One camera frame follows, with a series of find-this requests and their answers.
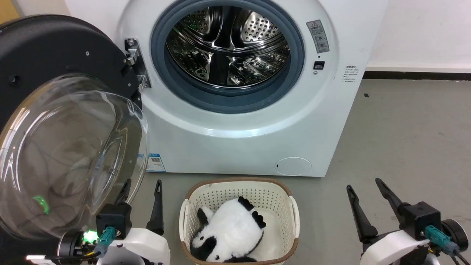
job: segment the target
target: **teal connector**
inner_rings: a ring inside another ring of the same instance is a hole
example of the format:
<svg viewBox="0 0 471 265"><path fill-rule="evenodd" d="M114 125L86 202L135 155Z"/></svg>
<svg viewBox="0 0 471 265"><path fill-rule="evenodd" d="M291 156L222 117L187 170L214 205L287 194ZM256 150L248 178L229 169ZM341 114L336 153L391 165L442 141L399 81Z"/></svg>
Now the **teal connector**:
<svg viewBox="0 0 471 265"><path fill-rule="evenodd" d="M433 225L429 225L425 228L425 238L438 245L443 252L449 256L453 257L455 255L455 250L459 252L458 245L453 243L449 236L445 235Z"/></svg>
<svg viewBox="0 0 471 265"><path fill-rule="evenodd" d="M100 239L98 239L98 244L94 249L94 252L100 252L98 258L102 258L105 256L106 252L108 251L108 247L111 245L113 240L116 238L116 229L114 227L108 226L103 234L101 235Z"/></svg>

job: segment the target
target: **stuffed toy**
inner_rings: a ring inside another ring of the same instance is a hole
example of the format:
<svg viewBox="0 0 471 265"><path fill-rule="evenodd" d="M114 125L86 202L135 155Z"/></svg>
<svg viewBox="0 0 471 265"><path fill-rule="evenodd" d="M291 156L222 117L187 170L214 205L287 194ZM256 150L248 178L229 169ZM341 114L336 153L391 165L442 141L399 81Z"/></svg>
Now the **stuffed toy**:
<svg viewBox="0 0 471 265"><path fill-rule="evenodd" d="M248 257L263 237L267 224L244 197L228 200L213 213L208 207L198 209L202 227L191 240L190 253L211 262L254 262Z"/></svg>

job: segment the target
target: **stainless steel drum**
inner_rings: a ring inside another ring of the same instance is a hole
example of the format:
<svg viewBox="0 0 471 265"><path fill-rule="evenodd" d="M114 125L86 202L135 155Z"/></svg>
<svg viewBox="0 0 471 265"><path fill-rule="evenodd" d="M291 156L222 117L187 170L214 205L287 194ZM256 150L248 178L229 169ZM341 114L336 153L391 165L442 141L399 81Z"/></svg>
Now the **stainless steel drum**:
<svg viewBox="0 0 471 265"><path fill-rule="evenodd" d="M266 81L290 55L286 39L269 18L226 6L188 14L173 27L166 44L186 73L228 89Z"/></svg>

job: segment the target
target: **gray floor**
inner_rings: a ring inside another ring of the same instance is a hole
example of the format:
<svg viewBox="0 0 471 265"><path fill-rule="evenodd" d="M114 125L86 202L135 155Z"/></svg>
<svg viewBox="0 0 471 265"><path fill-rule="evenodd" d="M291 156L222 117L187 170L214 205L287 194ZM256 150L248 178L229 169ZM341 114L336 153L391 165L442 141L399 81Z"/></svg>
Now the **gray floor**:
<svg viewBox="0 0 471 265"><path fill-rule="evenodd" d="M325 178L279 177L297 199L300 243L285 264L358 264L361 244L345 187L351 184L380 233L398 222L374 179L404 201L426 201L442 219L459 221L471 235L471 82L364 80ZM226 177L147 174L132 203L132 221L145 227L153 188L163 181L165 238L172 265L189 265L178 236L178 214L196 183ZM471 260L471 250L464 256ZM452 264L442 256L442 264Z"/></svg>

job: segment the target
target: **green led light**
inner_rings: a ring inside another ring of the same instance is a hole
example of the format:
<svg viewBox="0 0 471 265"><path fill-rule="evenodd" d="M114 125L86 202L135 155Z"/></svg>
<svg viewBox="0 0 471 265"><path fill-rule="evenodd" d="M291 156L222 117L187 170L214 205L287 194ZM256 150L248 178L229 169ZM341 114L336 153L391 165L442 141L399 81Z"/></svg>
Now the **green led light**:
<svg viewBox="0 0 471 265"><path fill-rule="evenodd" d="M98 233L92 230L88 230L83 233L83 239L90 244L93 244L93 242L99 238Z"/></svg>
<svg viewBox="0 0 471 265"><path fill-rule="evenodd" d="M45 214L49 214L49 205L46 202L46 199L44 199L43 196L37 195L33 197L34 200L36 200L43 208Z"/></svg>

